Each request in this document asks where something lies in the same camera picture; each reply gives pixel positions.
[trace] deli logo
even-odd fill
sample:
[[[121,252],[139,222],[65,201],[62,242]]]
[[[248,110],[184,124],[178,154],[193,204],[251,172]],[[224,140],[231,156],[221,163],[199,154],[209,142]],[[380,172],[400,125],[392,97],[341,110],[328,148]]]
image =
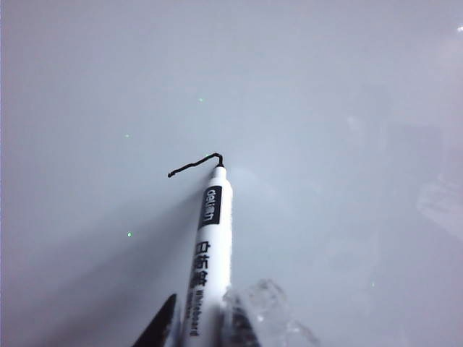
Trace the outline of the deli logo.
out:
[[[204,191],[203,206],[201,207],[199,228],[208,224],[218,224],[220,221],[220,204],[222,199],[222,186],[208,187]]]

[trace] black object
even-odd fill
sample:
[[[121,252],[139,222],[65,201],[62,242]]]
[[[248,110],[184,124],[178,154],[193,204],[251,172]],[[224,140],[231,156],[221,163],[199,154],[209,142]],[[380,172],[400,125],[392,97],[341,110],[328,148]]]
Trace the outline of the black object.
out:
[[[177,295],[172,294],[153,318],[133,347],[164,347],[174,326],[174,308]]]
[[[222,155],[218,154],[218,153],[213,153],[213,154],[208,155],[207,157],[201,159],[200,161],[197,161],[196,163],[187,164],[185,166],[182,166],[181,168],[178,168],[177,170],[173,170],[172,172],[169,172],[167,174],[167,177],[172,177],[177,172],[183,171],[186,168],[191,168],[192,166],[200,165],[201,163],[204,163],[206,160],[211,159],[212,157],[218,157],[218,164],[217,164],[216,167],[218,167],[218,166],[221,166],[222,168],[225,167],[224,166],[224,159],[222,158]]]

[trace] white surface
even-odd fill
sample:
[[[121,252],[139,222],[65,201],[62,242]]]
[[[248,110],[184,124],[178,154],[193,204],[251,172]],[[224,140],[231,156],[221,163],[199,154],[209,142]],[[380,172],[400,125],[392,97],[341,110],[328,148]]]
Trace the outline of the white surface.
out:
[[[234,286],[324,346],[463,346],[460,1],[1,5],[2,346],[130,346],[185,298],[216,163],[167,173],[213,152]]]

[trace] whiteboard marker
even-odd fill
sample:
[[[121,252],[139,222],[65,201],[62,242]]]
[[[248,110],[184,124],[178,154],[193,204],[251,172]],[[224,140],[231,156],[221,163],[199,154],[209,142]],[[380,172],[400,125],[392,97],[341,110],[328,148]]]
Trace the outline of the whiteboard marker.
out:
[[[222,155],[214,153],[172,171],[177,172],[218,157],[201,202],[187,302],[182,326],[182,347],[215,347],[219,345],[223,296],[231,280],[232,198],[233,190],[226,179]]]

